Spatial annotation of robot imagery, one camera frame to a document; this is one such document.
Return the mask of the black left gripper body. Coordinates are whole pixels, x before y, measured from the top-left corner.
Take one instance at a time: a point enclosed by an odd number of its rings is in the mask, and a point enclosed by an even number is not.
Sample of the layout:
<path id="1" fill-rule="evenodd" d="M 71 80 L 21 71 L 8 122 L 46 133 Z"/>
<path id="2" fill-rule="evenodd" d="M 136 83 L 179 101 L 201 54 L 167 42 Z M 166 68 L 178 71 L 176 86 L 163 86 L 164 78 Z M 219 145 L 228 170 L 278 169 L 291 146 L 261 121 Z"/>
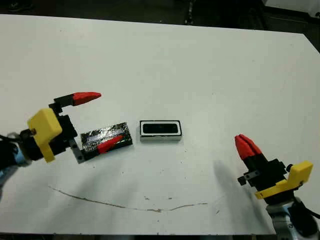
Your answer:
<path id="1" fill-rule="evenodd" d="M 70 148 L 77 162 L 79 164 L 83 163 L 86 160 L 84 151 L 80 150 L 75 141 L 75 137 L 77 137 L 78 134 L 70 117 L 68 115 L 61 115 L 57 119 L 62 128 L 62 133 L 49 142 L 53 155 L 58 155 L 65 152 L 67 148 Z M 37 161 L 44 158 L 30 130 L 25 129 L 21 131 L 19 137 L 22 140 L 22 143 L 19 146 L 29 160 Z"/>

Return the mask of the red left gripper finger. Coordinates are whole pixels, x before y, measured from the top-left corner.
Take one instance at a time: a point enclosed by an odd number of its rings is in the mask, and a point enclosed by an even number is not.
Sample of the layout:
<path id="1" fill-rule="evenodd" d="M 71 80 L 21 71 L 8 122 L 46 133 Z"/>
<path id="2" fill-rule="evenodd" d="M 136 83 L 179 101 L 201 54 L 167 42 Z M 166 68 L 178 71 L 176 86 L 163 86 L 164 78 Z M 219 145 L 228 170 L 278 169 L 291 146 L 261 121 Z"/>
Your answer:
<path id="1" fill-rule="evenodd" d="M 102 95 L 98 92 L 75 92 L 65 96 L 57 97 L 48 107 L 58 116 L 63 112 L 62 108 L 67 106 L 79 106 L 92 100 L 100 98 Z"/>
<path id="2" fill-rule="evenodd" d="M 92 151 L 85 152 L 83 154 L 84 160 L 88 161 L 88 160 L 93 159 L 99 155 L 102 155 L 104 153 L 109 152 L 111 149 L 113 149 L 116 146 L 116 144 L 118 142 L 122 141 L 123 138 L 124 138 L 123 135 L 118 135 L 118 136 L 113 137 L 112 139 L 109 139 L 103 143 L 98 144 L 97 146 L 95 146 L 93 148 Z"/>

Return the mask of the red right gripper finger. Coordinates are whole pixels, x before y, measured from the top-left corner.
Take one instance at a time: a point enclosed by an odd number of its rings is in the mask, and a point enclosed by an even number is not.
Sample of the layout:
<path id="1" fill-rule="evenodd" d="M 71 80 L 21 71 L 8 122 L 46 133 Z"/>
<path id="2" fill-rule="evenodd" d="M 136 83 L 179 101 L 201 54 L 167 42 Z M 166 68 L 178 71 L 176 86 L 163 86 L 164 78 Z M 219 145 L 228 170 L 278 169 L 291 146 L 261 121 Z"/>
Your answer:
<path id="1" fill-rule="evenodd" d="M 241 159 L 247 168 L 262 168 L 268 161 L 260 148 L 247 136 L 241 134 Z"/>
<path id="2" fill-rule="evenodd" d="M 244 162 L 248 170 L 252 171 L 254 169 L 253 160 L 256 155 L 254 142 L 243 134 L 236 135 L 234 140 L 239 157 Z"/>

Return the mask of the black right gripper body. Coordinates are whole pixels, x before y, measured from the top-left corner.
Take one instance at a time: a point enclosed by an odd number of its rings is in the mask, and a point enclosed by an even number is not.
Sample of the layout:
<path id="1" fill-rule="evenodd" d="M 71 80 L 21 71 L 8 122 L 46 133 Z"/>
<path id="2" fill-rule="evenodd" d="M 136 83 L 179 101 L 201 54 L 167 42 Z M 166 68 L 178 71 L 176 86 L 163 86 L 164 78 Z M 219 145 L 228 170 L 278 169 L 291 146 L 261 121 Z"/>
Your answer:
<path id="1" fill-rule="evenodd" d="M 286 179 L 285 165 L 278 159 L 268 161 L 262 158 L 247 158 L 243 162 L 248 171 L 237 179 L 241 186 L 249 183 L 251 187 L 259 192 L 275 187 L 276 183 Z M 287 190 L 263 199 L 268 205 L 276 205 L 291 201 L 294 198 L 294 191 Z"/>

